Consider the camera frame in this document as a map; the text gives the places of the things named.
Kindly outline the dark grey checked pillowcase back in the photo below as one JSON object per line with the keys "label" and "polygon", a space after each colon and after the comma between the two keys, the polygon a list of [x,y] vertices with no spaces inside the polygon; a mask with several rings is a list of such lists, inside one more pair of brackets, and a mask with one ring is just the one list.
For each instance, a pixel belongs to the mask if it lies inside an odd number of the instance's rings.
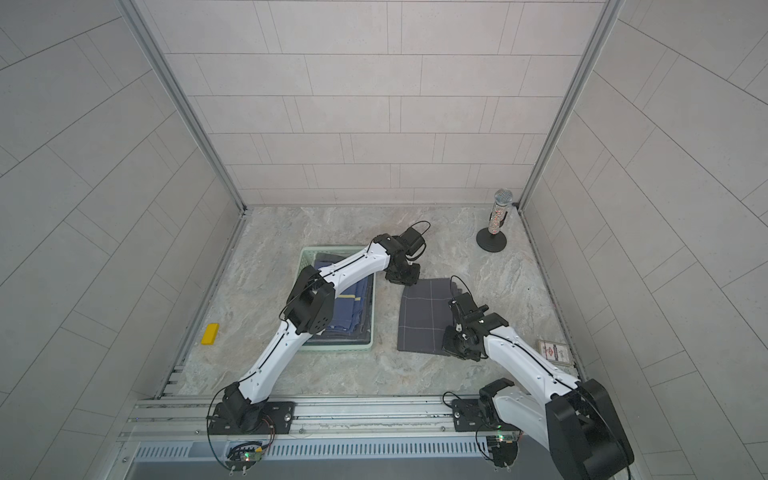
{"label": "dark grey checked pillowcase back", "polygon": [[404,288],[397,328],[397,350],[447,356],[445,330],[453,325],[449,303],[462,290],[449,278],[420,279]]}

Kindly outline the blue pillowcase yellow stripe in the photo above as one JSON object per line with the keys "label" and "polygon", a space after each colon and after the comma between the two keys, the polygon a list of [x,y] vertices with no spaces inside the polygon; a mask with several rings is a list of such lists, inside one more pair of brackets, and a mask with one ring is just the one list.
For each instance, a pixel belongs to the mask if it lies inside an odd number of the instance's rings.
{"label": "blue pillowcase yellow stripe", "polygon": [[352,335],[363,322],[371,295],[372,276],[369,275],[342,291],[334,302],[333,318],[327,333]]}

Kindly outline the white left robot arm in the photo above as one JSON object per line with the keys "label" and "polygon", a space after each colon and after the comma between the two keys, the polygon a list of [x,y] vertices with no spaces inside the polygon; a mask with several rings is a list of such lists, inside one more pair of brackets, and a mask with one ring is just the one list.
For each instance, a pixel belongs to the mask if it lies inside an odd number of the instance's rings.
{"label": "white left robot arm", "polygon": [[218,416],[234,429],[255,430],[280,374],[306,341],[330,325],[336,298],[378,272],[392,284],[416,284],[416,260],[425,249],[423,233],[410,226],[399,235],[378,235],[355,254],[321,269],[303,268],[280,311],[281,326],[245,377],[223,388]]}

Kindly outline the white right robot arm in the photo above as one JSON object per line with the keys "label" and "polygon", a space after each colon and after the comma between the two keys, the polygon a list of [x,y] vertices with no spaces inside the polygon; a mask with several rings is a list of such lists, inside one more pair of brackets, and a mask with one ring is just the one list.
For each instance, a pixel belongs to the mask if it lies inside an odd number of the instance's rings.
{"label": "white right robot arm", "polygon": [[443,349],[461,360],[491,360],[510,374],[486,385],[478,407],[490,428],[512,425],[546,448],[565,479],[609,479],[635,455],[607,389],[565,373],[468,292],[448,303]]}

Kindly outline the small printed card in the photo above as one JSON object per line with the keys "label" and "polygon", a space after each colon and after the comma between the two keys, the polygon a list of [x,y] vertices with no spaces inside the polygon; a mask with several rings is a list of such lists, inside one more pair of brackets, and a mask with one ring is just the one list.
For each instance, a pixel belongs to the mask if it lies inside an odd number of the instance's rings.
{"label": "small printed card", "polygon": [[574,365],[574,358],[567,344],[538,339],[536,348],[547,361],[554,365]]}

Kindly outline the right round circuit board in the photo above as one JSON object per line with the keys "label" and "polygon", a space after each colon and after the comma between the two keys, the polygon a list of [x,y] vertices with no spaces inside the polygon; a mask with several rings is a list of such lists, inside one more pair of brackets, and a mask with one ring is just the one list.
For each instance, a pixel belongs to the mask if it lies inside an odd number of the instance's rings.
{"label": "right round circuit board", "polygon": [[519,454],[519,442],[512,436],[486,436],[487,458],[496,468],[510,469]]}

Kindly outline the yellow small block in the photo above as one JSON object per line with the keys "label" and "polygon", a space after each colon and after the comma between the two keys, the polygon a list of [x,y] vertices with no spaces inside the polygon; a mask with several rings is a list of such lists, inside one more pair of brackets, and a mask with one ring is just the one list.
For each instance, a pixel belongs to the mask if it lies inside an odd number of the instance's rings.
{"label": "yellow small block", "polygon": [[208,324],[202,334],[200,344],[204,346],[210,346],[215,343],[218,335],[220,325],[218,323]]}

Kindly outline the left green circuit board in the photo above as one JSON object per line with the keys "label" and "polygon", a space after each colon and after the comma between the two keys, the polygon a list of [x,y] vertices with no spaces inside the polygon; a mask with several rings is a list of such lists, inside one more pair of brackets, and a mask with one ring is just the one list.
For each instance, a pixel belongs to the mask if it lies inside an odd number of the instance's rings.
{"label": "left green circuit board", "polygon": [[248,441],[231,447],[226,454],[225,466],[230,472],[241,472],[245,475],[264,455],[264,444],[261,441]]}

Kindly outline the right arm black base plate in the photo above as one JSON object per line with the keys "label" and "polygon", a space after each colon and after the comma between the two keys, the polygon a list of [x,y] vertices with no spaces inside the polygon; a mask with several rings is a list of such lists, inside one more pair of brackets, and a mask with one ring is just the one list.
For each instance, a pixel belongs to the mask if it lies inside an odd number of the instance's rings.
{"label": "right arm black base plate", "polygon": [[501,432],[519,433],[521,429],[513,424],[490,419],[483,413],[478,399],[460,399],[449,395],[445,400],[452,410],[452,421],[456,432]]}

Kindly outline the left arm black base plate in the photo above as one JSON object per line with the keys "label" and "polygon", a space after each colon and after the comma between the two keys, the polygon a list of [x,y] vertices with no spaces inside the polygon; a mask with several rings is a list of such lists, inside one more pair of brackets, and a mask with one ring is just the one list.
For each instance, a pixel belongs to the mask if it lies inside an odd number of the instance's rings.
{"label": "left arm black base plate", "polygon": [[226,412],[224,403],[218,402],[213,413],[207,417],[207,432],[212,435],[288,434],[296,406],[295,402],[289,401],[267,402],[255,420],[236,423]]}

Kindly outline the aluminium front rail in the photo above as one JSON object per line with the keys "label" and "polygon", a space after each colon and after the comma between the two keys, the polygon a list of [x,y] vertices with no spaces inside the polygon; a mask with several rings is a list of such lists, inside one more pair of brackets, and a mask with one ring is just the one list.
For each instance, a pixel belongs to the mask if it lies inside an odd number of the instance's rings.
{"label": "aluminium front rail", "polygon": [[203,397],[138,402],[118,434],[136,461],[226,461],[240,443],[261,441],[263,460],[487,458],[486,436],[533,440],[522,432],[456,432],[446,396],[296,397],[290,432],[212,435],[214,405]]}

